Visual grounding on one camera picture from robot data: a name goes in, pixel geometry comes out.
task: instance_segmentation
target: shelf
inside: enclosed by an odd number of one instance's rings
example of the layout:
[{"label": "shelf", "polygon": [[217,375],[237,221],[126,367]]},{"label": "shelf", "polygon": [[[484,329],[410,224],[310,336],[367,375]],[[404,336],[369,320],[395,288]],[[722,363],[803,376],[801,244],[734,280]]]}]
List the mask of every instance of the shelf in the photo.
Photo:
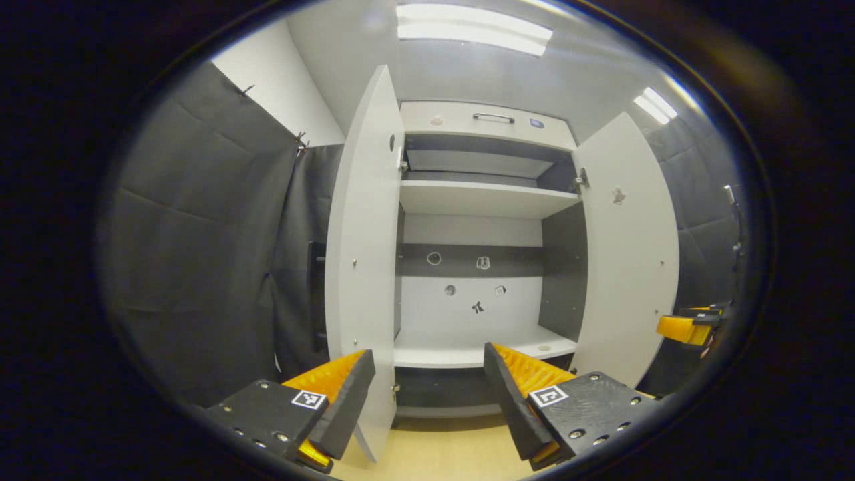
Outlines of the shelf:
[{"label": "shelf", "polygon": [[404,330],[395,340],[395,367],[463,369],[484,366],[484,343],[495,342],[537,359],[573,353],[576,343],[538,325],[515,330]]},{"label": "shelf", "polygon": [[401,181],[407,214],[510,217],[540,220],[581,202],[578,195],[477,182]]}]

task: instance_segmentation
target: drawer handle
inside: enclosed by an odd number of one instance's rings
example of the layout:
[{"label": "drawer handle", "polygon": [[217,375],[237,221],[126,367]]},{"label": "drawer handle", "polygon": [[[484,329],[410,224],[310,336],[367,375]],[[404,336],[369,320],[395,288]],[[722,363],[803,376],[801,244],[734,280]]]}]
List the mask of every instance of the drawer handle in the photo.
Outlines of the drawer handle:
[{"label": "drawer handle", "polygon": [[472,118],[474,118],[475,120],[477,120],[478,117],[482,117],[482,116],[484,116],[484,117],[498,117],[500,119],[507,119],[508,123],[514,123],[515,122],[514,117],[503,116],[501,114],[486,114],[483,112],[477,112],[477,113],[472,114]]}]

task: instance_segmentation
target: floor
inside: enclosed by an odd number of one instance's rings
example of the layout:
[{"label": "floor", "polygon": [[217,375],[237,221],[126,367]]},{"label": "floor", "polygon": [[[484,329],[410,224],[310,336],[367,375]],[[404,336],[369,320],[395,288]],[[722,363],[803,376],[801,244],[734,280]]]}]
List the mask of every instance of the floor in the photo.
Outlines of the floor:
[{"label": "floor", "polygon": [[332,475],[350,480],[511,481],[534,472],[521,461],[500,414],[468,419],[401,419],[378,463],[352,438]]}]

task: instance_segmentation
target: open cabinet door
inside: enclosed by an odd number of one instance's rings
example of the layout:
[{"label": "open cabinet door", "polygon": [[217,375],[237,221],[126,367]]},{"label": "open cabinet door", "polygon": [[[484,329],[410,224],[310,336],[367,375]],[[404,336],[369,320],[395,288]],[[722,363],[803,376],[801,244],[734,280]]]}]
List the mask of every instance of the open cabinet door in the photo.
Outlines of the open cabinet door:
[{"label": "open cabinet door", "polygon": [[588,243],[585,316],[573,357],[580,374],[602,371],[638,385],[662,337],[680,269],[674,206],[662,170],[626,112],[573,152]]},{"label": "open cabinet door", "polygon": [[404,123],[388,68],[372,75],[354,115],[333,190],[324,285],[331,359],[374,351],[376,374],[356,437],[380,458],[395,416],[395,248]]}]

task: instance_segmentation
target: ceiling light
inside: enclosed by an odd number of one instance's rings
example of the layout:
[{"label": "ceiling light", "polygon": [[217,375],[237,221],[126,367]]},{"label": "ceiling light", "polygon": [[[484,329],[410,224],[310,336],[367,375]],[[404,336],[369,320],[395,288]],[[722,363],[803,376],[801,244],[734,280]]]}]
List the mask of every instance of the ceiling light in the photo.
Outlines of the ceiling light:
[{"label": "ceiling light", "polygon": [[668,102],[665,102],[665,99],[662,98],[662,96],[660,96],[658,93],[656,93],[655,90],[651,89],[650,87],[647,87],[646,89],[644,89],[644,95],[651,102],[656,104],[656,106],[662,112],[665,112],[665,115],[671,117],[672,119],[677,117],[677,111],[674,110],[674,107],[671,107],[671,104],[669,104]]},{"label": "ceiling light", "polygon": [[542,56],[552,30],[510,15],[432,3],[398,6],[399,39],[440,39],[496,45]]},{"label": "ceiling light", "polygon": [[650,100],[647,100],[644,97],[638,96],[634,100],[635,104],[645,110],[648,114],[650,114],[654,119],[659,121],[662,125],[665,125],[671,119],[664,114],[660,109],[656,107]]}]

